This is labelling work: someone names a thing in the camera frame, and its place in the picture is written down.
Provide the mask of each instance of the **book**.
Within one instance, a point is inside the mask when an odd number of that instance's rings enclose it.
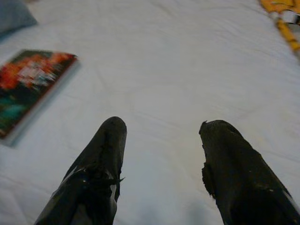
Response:
[[[259,0],[291,50],[300,59],[300,0]]]
[[[0,142],[10,145],[53,93],[77,56],[65,52],[21,50],[0,67]]]

